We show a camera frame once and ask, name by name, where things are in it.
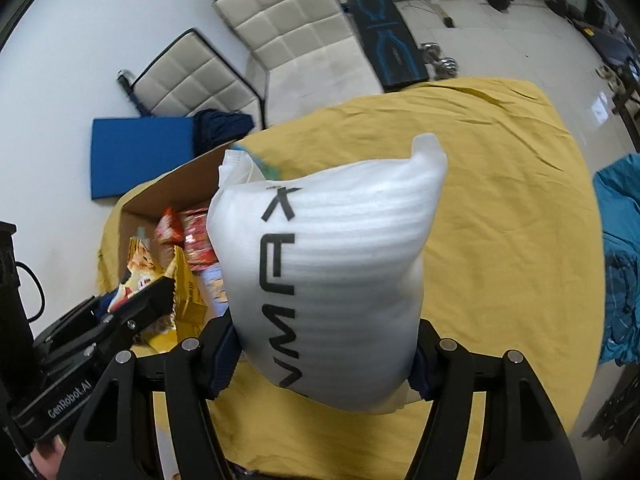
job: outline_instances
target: silver bolt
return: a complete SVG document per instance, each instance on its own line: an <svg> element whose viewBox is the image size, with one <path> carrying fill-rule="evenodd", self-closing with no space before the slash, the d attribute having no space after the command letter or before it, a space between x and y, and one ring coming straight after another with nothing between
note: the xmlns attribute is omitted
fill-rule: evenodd
<svg viewBox="0 0 640 480"><path fill-rule="evenodd" d="M458 343L449 338L441 339L440 348L446 350L447 352L453 352L456 348L458 348Z"/></svg>
<svg viewBox="0 0 640 480"><path fill-rule="evenodd" d="M82 355L84 357L91 357L94 354L94 351L95 351L95 343L85 348L84 352L82 352Z"/></svg>
<svg viewBox="0 0 640 480"><path fill-rule="evenodd" d="M518 364L524 361L524 355L522 355L517 350L509 350L507 352L507 359L512 363Z"/></svg>
<svg viewBox="0 0 640 480"><path fill-rule="evenodd" d="M116 354L116 362L123 365L131 359L131 352L129 350L121 350Z"/></svg>
<svg viewBox="0 0 640 480"><path fill-rule="evenodd" d="M182 348L187 352L190 352L191 350L195 350L198 346L200 346L200 342L196 338L190 337L188 339L185 339L180 346L182 346Z"/></svg>

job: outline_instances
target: chair backrest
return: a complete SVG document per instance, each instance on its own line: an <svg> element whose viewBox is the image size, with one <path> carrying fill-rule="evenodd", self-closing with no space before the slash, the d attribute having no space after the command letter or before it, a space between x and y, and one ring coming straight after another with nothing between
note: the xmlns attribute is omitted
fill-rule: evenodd
<svg viewBox="0 0 640 480"><path fill-rule="evenodd" d="M255 130L264 128L260 94L195 29L174 40L132 88L155 115L190 116L206 108L238 110L254 118Z"/></svg>
<svg viewBox="0 0 640 480"><path fill-rule="evenodd" d="M354 36L338 0L215 0L266 70Z"/></svg>

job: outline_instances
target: foam padded pouch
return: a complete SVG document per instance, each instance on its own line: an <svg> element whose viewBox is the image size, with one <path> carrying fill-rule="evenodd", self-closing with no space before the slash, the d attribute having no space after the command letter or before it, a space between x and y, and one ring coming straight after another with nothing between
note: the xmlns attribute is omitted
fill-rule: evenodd
<svg viewBox="0 0 640 480"><path fill-rule="evenodd" d="M222 168L207 231L250 363L323 404L375 410L414 359L421 251L447 171L438 140L282 182Z"/></svg>

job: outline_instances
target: chrome dumbbell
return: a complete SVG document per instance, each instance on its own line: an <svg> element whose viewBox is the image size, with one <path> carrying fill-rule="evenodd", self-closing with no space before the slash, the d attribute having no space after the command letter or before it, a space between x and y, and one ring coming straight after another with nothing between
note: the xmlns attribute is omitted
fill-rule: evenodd
<svg viewBox="0 0 640 480"><path fill-rule="evenodd" d="M425 64L433 66L436 79L450 79L458 76L458 62L452 57L440 57L442 50L437 43L421 43L418 47Z"/></svg>

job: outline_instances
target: metal screw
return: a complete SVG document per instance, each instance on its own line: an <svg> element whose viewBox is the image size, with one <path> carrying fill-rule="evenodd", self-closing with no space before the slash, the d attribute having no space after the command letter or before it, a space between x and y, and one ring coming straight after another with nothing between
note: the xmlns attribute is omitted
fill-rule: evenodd
<svg viewBox="0 0 640 480"><path fill-rule="evenodd" d="M116 354L116 362L123 365L131 359L131 352L129 350L121 350Z"/></svg>
<svg viewBox="0 0 640 480"><path fill-rule="evenodd" d="M447 352L453 352L456 348L458 348L458 343L449 338L441 339L440 348L446 350Z"/></svg>
<svg viewBox="0 0 640 480"><path fill-rule="evenodd" d="M196 338L190 337L188 339L185 339L180 346L182 346L182 348L187 352L190 352L191 350L195 350L198 346L200 346L200 342Z"/></svg>
<svg viewBox="0 0 640 480"><path fill-rule="evenodd" d="M509 350L507 352L507 359L512 363L518 364L524 361L524 355L522 355L517 350Z"/></svg>

